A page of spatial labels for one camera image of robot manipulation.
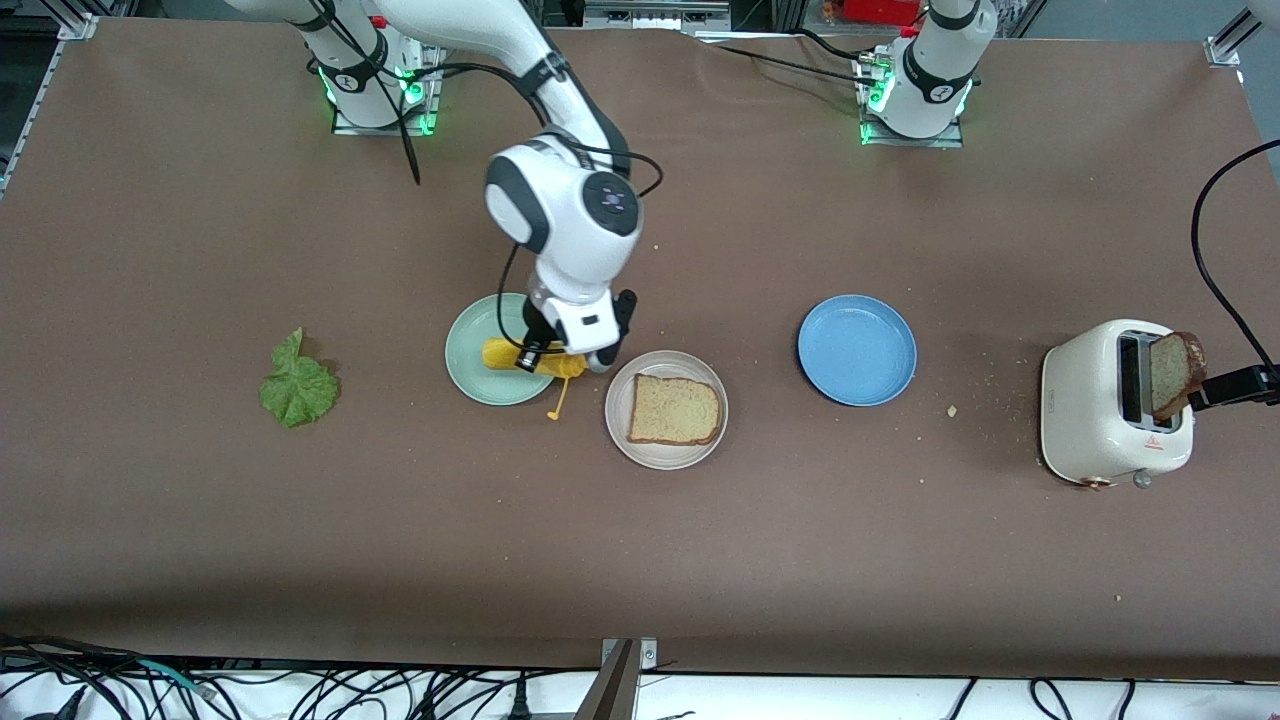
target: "bread slice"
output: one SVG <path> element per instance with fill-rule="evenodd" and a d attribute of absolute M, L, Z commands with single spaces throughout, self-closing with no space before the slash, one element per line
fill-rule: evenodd
<path fill-rule="evenodd" d="M 716 388 L 689 378 L 636 375 L 627 439 L 657 445 L 710 445 L 719 432 Z"/>
<path fill-rule="evenodd" d="M 1151 407 L 1164 423 L 1190 402 L 1208 375 L 1204 347 L 1192 333 L 1170 333 L 1151 343 Z"/>

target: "toaster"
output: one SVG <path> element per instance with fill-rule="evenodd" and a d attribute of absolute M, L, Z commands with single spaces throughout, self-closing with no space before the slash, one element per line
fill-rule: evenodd
<path fill-rule="evenodd" d="M 1192 455 L 1190 407 L 1152 416 L 1151 345 L 1169 334 L 1111 320 L 1048 351 L 1041 374 L 1041 450 L 1059 477 L 1089 487 L 1151 486 Z"/>

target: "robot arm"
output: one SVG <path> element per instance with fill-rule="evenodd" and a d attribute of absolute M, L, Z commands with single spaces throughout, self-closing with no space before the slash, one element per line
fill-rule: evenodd
<path fill-rule="evenodd" d="M 588 355 L 596 370 L 612 365 L 635 295 L 614 297 L 611 284 L 643 225 L 640 199 L 627 182 L 631 160 L 622 133 L 518 0 L 372 1 L 406 36 L 497 58 L 520 78 L 516 90 L 545 108 L 547 127 L 494 155 L 485 177 L 494 222 L 538 255 L 524 313 L 530 331 L 517 364 L 532 372 L 541 352 L 559 341 L 566 352 Z M 394 58 L 360 0 L 228 3 L 297 27 L 349 120 L 367 127 L 396 122 L 402 91 L 389 76 Z M 360 53 L 348 46 L 348 33 Z"/>
<path fill-rule="evenodd" d="M 538 255 L 525 307 L 530 332 L 517 365 L 532 370 L 557 340 L 566 352 L 588 355 L 596 370 L 612 365 L 635 295 L 614 297 L 611 283 L 643 224 L 622 133 L 518 0 L 375 3 L 410 37 L 493 55 L 520 77 L 517 91 L 547 109 L 548 127 L 494 155 L 485 176 L 489 214 Z"/>
<path fill-rule="evenodd" d="M 888 45 L 893 73 L 868 109 L 904 137 L 937 136 L 964 106 L 995 35 L 991 0 L 932 0 L 920 33 Z"/>

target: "red object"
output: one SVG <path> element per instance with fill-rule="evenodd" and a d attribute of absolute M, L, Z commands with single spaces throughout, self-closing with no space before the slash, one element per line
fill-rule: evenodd
<path fill-rule="evenodd" d="M 920 14 L 920 0 L 845 0 L 845 19 L 881 26 L 909 26 Z"/>

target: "green leaf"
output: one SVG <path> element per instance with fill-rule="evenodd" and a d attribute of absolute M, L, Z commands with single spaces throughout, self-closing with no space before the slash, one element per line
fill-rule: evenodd
<path fill-rule="evenodd" d="M 338 398 L 338 378 L 301 351 L 302 328 L 298 328 L 271 351 L 275 372 L 266 377 L 257 393 L 262 407 L 285 428 L 319 419 Z"/>

